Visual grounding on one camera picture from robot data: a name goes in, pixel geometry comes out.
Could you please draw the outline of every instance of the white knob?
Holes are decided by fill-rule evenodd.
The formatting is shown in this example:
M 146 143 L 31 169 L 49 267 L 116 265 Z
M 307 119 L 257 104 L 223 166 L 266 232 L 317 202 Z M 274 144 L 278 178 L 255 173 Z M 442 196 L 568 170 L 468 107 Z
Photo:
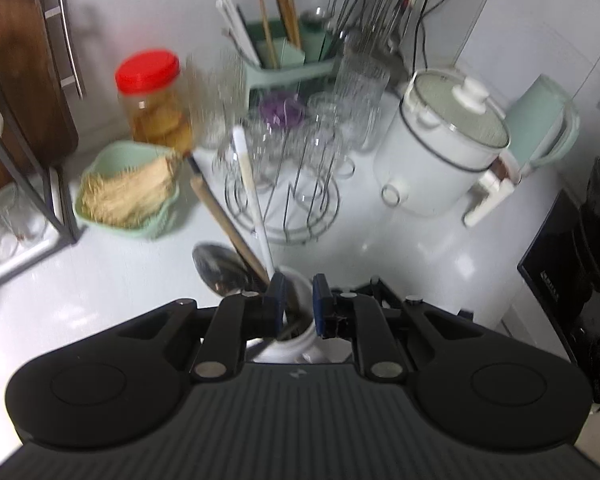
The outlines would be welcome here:
M 456 101 L 470 112 L 482 115 L 487 111 L 485 101 L 489 97 L 489 91 L 479 81 L 467 77 L 464 79 L 462 86 L 454 86 L 451 89 L 451 93 L 456 98 Z

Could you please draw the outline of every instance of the wooden cutting board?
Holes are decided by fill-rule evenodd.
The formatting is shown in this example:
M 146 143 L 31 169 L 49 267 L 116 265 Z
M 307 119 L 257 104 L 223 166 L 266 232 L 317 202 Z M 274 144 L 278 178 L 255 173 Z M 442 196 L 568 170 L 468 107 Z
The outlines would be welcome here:
M 0 0 L 0 82 L 33 152 L 44 166 L 75 151 L 78 133 L 48 40 L 42 0 Z M 2 140 L 17 165 L 31 166 L 5 124 Z M 11 181 L 0 162 L 0 188 Z

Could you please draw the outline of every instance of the plastic jar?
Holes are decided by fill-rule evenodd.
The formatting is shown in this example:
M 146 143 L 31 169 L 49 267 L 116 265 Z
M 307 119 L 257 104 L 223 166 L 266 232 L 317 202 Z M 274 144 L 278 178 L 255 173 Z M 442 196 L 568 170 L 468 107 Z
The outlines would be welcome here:
M 195 142 L 184 93 L 180 61 L 169 50 L 145 50 L 116 70 L 118 99 L 136 142 L 168 146 L 183 153 Z

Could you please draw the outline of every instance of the ribbed black surface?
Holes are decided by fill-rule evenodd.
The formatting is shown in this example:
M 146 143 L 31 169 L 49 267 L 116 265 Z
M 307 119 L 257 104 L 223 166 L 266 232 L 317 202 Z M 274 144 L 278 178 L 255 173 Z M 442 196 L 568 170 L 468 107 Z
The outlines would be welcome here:
M 515 456 L 455 442 L 427 424 L 400 388 L 365 381 L 352 365 L 248 364 L 235 380 L 197 386 L 167 424 L 127 446 L 57 452 L 29 443 L 0 468 L 0 480 L 599 476 L 568 446 Z

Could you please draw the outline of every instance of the green water jug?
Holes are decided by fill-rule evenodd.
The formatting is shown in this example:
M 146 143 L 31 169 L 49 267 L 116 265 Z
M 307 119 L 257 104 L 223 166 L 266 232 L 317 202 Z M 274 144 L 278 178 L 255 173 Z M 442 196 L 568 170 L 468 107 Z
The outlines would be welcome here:
M 573 147 L 580 117 L 570 95 L 542 74 L 507 112 L 509 151 L 520 168 L 552 164 Z

